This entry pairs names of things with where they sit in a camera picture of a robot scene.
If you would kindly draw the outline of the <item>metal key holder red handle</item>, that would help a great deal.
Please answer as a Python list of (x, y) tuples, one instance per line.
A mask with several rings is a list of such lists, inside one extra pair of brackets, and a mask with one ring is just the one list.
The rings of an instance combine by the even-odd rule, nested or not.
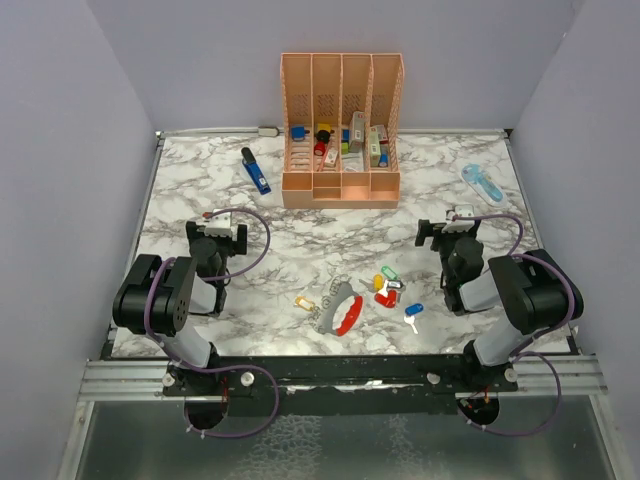
[(315, 330), (319, 334), (345, 336), (356, 324), (364, 307), (364, 297), (357, 293), (347, 276), (335, 277), (328, 294), (314, 311)]

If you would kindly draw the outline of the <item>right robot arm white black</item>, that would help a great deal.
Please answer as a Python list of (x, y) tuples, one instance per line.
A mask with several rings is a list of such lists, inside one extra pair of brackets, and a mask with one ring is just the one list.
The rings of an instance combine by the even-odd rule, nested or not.
[(450, 312), (462, 316), (497, 305), (504, 310), (504, 318), (464, 347), (459, 378), (472, 391), (486, 388), (497, 368), (584, 311), (580, 290), (546, 250), (518, 254), (521, 240), (517, 239), (507, 254), (483, 258), (484, 245), (477, 233), (482, 222), (494, 219), (512, 220), (518, 235), (524, 234), (524, 224), (511, 214), (452, 213), (445, 222), (419, 220), (415, 237), (417, 246), (432, 240), (431, 250), (441, 263), (440, 288)]

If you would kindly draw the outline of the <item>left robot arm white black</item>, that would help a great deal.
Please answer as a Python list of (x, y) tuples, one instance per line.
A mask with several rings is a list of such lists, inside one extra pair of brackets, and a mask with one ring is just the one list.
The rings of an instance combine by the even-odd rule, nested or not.
[(233, 227), (232, 216), (185, 224), (189, 254), (165, 264), (141, 254), (113, 302), (115, 324), (153, 340), (172, 359), (190, 365), (186, 382), (206, 395), (220, 385), (215, 346), (199, 334), (190, 315), (217, 316), (226, 302), (228, 259), (247, 253), (248, 226)]

